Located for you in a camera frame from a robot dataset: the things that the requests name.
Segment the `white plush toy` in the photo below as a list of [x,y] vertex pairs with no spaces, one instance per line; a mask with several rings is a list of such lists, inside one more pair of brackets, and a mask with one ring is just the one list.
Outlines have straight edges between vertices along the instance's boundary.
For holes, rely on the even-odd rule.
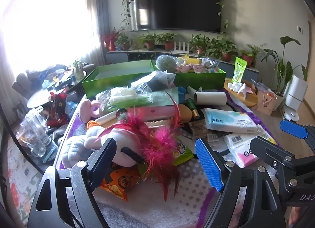
[[73,167],[77,162],[87,160],[92,152],[107,145],[107,140],[116,143],[113,163],[122,167],[132,167],[145,162],[141,151],[141,142],[137,134],[124,128],[106,129],[100,125],[87,129],[84,135],[73,135],[66,139],[61,151],[61,163],[64,168]]

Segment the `blue white tissue pack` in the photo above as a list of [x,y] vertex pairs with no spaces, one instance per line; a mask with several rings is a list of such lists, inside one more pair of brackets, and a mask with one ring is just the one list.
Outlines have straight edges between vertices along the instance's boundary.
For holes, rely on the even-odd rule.
[[213,108],[204,108],[201,111],[205,117],[205,127],[207,129],[241,134],[255,134],[258,132],[257,125],[246,113]]

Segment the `pink feather toy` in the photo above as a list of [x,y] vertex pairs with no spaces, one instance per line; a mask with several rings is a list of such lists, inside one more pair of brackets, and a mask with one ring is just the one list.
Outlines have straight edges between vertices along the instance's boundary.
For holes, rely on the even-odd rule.
[[175,112],[168,125],[152,130],[142,121],[141,116],[131,109],[123,112],[119,122],[107,127],[97,137],[97,139],[101,139],[114,129],[130,132],[139,146],[140,156],[144,159],[144,164],[147,167],[144,177],[157,177],[163,190],[164,200],[168,198],[168,188],[171,180],[175,180],[174,192],[177,192],[179,184],[179,170],[173,165],[175,161],[173,152],[177,144],[175,139],[176,129],[181,126],[181,115],[178,104],[171,95],[168,96],[172,101]]

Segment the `pink white tissue pack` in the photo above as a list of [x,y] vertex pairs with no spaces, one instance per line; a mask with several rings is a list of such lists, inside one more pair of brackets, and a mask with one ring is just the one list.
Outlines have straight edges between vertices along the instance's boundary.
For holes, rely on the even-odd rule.
[[240,168],[247,167],[259,159],[259,157],[252,154],[250,149],[251,140],[256,137],[262,137],[273,144],[277,143],[265,130],[258,134],[232,133],[223,137],[227,148],[234,156],[235,162]]

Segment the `green snack bag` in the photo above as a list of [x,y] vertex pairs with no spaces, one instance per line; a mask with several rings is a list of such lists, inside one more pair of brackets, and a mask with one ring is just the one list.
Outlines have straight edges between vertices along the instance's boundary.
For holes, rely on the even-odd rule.
[[173,151],[173,162],[174,166],[181,165],[186,161],[194,158],[193,152],[187,147],[178,137],[176,139],[176,149]]

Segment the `orange snack bag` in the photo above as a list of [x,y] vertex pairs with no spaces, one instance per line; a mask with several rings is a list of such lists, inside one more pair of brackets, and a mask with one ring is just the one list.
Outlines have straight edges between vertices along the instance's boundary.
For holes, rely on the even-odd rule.
[[137,165],[122,167],[112,163],[100,187],[118,198],[127,201],[127,192],[132,189],[140,179],[141,176]]

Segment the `pink plush toy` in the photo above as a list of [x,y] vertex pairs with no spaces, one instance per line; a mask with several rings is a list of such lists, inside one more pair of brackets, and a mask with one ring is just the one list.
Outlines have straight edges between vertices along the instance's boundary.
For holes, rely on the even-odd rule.
[[85,99],[80,104],[79,118],[83,123],[87,123],[92,118],[100,117],[100,105],[101,103],[97,100],[90,101]]

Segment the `red gift bag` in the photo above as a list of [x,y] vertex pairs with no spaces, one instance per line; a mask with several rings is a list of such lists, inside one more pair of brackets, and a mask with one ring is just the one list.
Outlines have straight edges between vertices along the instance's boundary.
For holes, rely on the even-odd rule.
[[66,90],[61,89],[55,93],[51,92],[49,98],[49,111],[46,125],[48,127],[60,127],[68,123],[66,114]]

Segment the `green gold bottle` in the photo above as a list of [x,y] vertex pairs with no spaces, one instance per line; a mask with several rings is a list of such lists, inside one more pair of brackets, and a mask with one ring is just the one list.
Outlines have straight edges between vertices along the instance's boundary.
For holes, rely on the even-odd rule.
[[200,119],[200,115],[199,115],[199,112],[197,111],[194,101],[191,98],[189,98],[186,100],[186,104],[187,104],[187,107],[192,111],[193,118]]

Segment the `white paper roll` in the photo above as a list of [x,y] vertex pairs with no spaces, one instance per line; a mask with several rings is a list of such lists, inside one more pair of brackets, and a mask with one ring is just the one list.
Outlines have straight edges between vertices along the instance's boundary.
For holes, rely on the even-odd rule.
[[196,105],[224,106],[227,103],[227,97],[224,92],[195,92],[194,103]]

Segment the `dark oval coffee table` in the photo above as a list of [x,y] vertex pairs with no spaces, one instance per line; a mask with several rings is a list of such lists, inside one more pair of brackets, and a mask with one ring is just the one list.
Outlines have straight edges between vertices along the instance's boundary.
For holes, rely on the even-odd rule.
[[[83,73],[84,73],[84,77],[81,81],[79,82],[75,81],[70,85],[70,87],[66,88],[67,95],[71,94],[72,92],[77,93],[79,96],[84,95],[82,82],[86,78],[86,71],[84,71]],[[32,109],[32,108],[37,108],[39,106],[47,105],[47,103],[49,102],[49,98],[51,96],[51,92],[55,93],[55,90],[47,90],[47,89],[38,90],[28,100],[27,108]]]

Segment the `empty green tray box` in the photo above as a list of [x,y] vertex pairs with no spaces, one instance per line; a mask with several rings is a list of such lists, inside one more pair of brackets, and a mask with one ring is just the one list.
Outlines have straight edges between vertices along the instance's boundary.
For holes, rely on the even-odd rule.
[[151,60],[99,66],[83,80],[82,86],[86,97],[92,98],[102,91],[128,86],[153,71],[154,66]]

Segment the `filled green tray box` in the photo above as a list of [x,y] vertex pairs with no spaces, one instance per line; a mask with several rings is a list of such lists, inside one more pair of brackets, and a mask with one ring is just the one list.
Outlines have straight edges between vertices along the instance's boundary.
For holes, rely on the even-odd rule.
[[173,86],[202,88],[204,90],[223,88],[226,72],[219,67],[219,61],[209,57],[192,58],[181,56],[174,58],[177,66]]

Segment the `grey cloth in bag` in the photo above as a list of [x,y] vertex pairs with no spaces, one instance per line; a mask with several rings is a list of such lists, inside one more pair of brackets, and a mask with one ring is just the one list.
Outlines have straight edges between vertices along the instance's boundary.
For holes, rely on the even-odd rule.
[[132,82],[131,88],[144,93],[157,92],[172,87],[175,77],[175,73],[153,71],[149,75]]

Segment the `large wall television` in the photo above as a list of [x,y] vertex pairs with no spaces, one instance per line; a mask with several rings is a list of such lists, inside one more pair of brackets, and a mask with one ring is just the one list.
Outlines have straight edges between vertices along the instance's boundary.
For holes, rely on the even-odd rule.
[[220,0],[129,0],[131,30],[221,32]]

